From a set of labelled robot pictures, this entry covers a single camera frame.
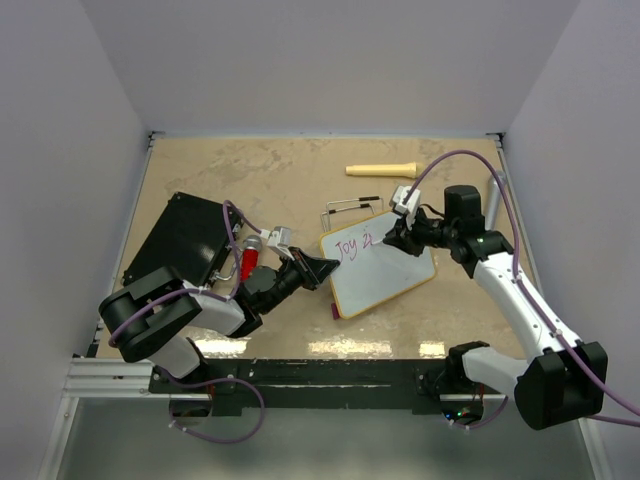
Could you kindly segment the yellow framed whiteboard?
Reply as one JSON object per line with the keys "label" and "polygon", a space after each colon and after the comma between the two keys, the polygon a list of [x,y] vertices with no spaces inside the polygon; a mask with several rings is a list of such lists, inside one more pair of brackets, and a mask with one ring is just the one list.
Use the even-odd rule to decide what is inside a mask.
{"label": "yellow framed whiteboard", "polygon": [[383,239],[397,219],[386,211],[319,238],[323,257],[340,262],[330,275],[340,318],[358,316],[435,278],[436,264],[428,249],[414,257],[384,243],[372,245]]}

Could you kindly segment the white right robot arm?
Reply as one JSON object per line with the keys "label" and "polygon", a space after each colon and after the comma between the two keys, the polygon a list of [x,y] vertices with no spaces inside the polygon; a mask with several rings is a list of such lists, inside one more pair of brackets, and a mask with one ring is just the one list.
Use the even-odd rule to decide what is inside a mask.
{"label": "white right robot arm", "polygon": [[440,377],[430,383],[433,394],[445,385],[466,393],[483,384],[514,401],[534,430],[601,411],[605,350],[597,342],[583,342],[554,314],[521,270],[504,235],[486,229],[475,187],[446,188],[440,218],[426,214],[419,190],[409,186],[394,191],[390,206],[397,220],[384,244],[413,256],[426,248],[448,250],[499,307],[526,355],[517,360],[482,341],[452,347]]}

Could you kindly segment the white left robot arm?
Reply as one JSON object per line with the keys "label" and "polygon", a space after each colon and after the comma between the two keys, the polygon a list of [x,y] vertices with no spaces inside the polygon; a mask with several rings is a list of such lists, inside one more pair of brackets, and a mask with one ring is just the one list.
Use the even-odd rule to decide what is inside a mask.
{"label": "white left robot arm", "polygon": [[180,336],[187,325],[243,338],[296,290],[317,289],[340,266],[338,260],[312,257],[297,247],[289,251],[292,256],[277,269],[254,268],[231,298],[192,285],[172,268],[157,269],[100,303],[109,345],[128,363],[149,360],[161,367],[185,392],[200,390],[207,368],[195,344]]}

